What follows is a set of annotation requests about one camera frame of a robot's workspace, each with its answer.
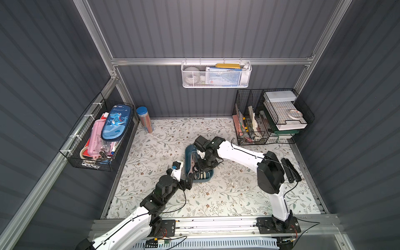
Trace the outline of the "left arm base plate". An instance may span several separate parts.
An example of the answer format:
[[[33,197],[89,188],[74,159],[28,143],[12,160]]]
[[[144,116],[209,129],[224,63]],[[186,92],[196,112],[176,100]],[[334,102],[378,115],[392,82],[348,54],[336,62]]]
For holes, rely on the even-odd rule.
[[[176,231],[176,221],[161,219],[152,225],[151,233],[149,237],[172,237],[175,235]]]

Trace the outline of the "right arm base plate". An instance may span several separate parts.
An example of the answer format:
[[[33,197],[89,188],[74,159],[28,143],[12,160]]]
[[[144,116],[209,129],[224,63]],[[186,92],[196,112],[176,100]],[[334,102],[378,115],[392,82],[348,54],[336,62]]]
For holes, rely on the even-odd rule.
[[[301,233],[302,230],[296,217],[289,216],[286,221],[281,221],[274,216],[256,218],[256,227],[260,234],[285,234]]]

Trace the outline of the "teal plastic storage box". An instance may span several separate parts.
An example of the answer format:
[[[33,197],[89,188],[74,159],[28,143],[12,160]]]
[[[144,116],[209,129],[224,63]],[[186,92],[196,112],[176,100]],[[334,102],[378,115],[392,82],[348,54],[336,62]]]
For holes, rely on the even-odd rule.
[[[191,153],[192,152],[197,152],[197,150],[196,150],[196,148],[195,148],[195,146],[193,144],[187,146],[186,149],[185,149],[185,162],[184,162],[184,164],[185,164],[185,174],[187,176],[189,175],[190,160],[191,160]],[[198,158],[197,158],[196,168],[197,168],[197,172],[199,172],[198,166],[199,166],[199,163],[200,163],[200,160],[201,160],[201,156],[199,155],[198,152],[197,152],[197,154],[198,154]],[[204,183],[204,182],[210,181],[211,178],[210,179],[206,179],[206,180],[195,180],[194,179],[193,182],[194,183]]]

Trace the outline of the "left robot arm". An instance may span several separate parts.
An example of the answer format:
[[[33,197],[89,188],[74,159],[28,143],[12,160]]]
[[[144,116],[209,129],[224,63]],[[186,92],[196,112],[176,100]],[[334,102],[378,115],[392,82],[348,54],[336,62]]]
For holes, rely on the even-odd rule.
[[[171,175],[163,175],[156,183],[155,189],[140,206],[125,220],[105,234],[89,241],[82,240],[77,250],[129,250],[140,240],[159,233],[161,214],[165,213],[168,201],[177,190],[189,190],[193,185],[193,177],[178,180]]]

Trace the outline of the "pink kitchen scissors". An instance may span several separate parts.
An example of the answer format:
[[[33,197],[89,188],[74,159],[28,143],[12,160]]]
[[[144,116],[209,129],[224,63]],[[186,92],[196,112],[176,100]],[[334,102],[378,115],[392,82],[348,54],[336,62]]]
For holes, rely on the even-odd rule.
[[[191,153],[189,175],[193,179],[196,179],[196,176],[197,176],[197,168],[196,168],[197,156],[198,156],[197,152]]]

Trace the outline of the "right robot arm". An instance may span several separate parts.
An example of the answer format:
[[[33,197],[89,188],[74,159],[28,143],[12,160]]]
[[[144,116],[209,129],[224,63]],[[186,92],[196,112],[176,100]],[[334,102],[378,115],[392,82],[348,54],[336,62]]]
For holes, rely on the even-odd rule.
[[[286,232],[294,228],[295,217],[285,200],[284,182],[299,183],[302,178],[292,163],[284,158],[279,161],[276,154],[257,153],[234,145],[221,138],[214,137],[208,140],[198,136],[194,147],[201,153],[200,159],[195,161],[195,173],[204,173],[216,168],[224,160],[239,163],[257,174],[258,187],[268,194],[273,211],[272,226],[278,232]]]

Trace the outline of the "cream kitchen scissors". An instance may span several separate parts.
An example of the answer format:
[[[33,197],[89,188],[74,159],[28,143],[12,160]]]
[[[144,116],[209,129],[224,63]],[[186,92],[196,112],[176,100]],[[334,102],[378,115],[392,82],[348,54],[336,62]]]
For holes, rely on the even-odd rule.
[[[211,176],[213,175],[212,171],[208,171],[208,172],[203,172],[203,173],[196,173],[194,179],[195,180],[206,180],[206,179],[210,179]]]

